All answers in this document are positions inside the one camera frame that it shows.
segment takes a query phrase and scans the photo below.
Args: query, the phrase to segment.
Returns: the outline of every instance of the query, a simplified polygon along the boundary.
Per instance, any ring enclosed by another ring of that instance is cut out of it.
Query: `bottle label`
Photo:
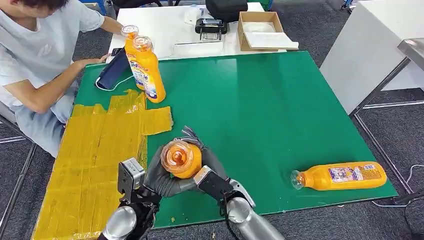
[[[343,183],[349,181],[362,181],[379,179],[382,174],[375,165],[367,164],[364,166],[350,167],[334,167],[328,169],[333,183]]]
[[[151,81],[150,75],[147,73],[148,70],[136,61],[131,61],[130,66],[135,78],[135,83],[144,86],[146,95],[151,99],[156,99],[158,97],[156,87],[153,81]]]
[[[131,60],[129,66],[131,67],[132,75],[134,75],[135,83],[143,86],[144,73],[141,71],[139,63]]]

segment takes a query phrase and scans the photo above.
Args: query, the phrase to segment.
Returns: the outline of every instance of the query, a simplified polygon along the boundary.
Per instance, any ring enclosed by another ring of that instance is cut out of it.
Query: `gray carpet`
[[[318,66],[324,61],[349,15],[339,11],[342,0],[275,0],[272,10],[278,12],[283,28],[292,40],[307,50]],[[105,54],[111,35],[103,30],[80,34],[75,60],[96,58]],[[420,89],[383,92],[373,102],[422,100]],[[412,164],[424,164],[424,105],[363,110],[360,115],[387,150],[406,178]],[[0,124],[0,138],[15,136]],[[377,151],[364,136],[377,160],[386,168]],[[0,144],[0,213],[10,197],[17,176],[25,161],[30,144],[25,141]],[[46,191],[54,159],[41,149],[35,153],[22,192],[12,213],[3,239],[30,239]],[[399,193],[400,183],[388,170],[387,174]],[[424,169],[416,169],[411,180],[415,190],[424,188]],[[414,202],[407,209],[413,231],[424,231],[424,201]],[[352,239],[408,240],[410,230],[403,208],[382,208],[370,202],[286,212],[266,217],[288,240]],[[230,240],[223,222],[175,229],[154,230],[149,240]]]

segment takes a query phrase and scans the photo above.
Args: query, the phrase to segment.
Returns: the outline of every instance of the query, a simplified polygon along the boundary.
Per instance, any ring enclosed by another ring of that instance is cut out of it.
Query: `yellow taped area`
[[[118,163],[147,167],[147,135],[170,131],[170,107],[146,110],[135,90],[101,105],[75,105],[54,163],[33,240],[97,238],[119,205]]]

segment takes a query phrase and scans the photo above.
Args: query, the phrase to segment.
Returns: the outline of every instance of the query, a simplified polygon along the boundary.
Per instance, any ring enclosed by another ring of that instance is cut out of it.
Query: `white t-shirt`
[[[28,79],[39,88],[72,63],[78,33],[98,29],[105,18],[78,0],[69,0],[46,18],[37,18],[36,31],[17,24],[0,10],[0,101],[8,107],[22,103],[3,86]]]

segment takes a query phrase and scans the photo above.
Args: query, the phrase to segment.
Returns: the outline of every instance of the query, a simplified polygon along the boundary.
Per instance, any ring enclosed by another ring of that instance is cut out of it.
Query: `white table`
[[[198,7],[207,11],[205,5]],[[136,25],[140,35],[150,37],[154,45],[153,51],[160,60],[257,53],[240,51],[237,22],[229,23],[229,31],[222,35],[222,42],[192,44],[199,42],[199,34],[195,32],[195,26],[184,22],[184,14],[188,8],[190,6],[123,8],[119,10],[117,21],[122,25]],[[249,2],[248,11],[263,12],[264,9],[259,2]],[[123,46],[124,37],[115,34],[109,53],[114,48]]]
[[[424,38],[422,0],[359,1],[320,67],[347,114],[402,61],[398,45]],[[406,66],[383,90],[424,88],[424,71]]]

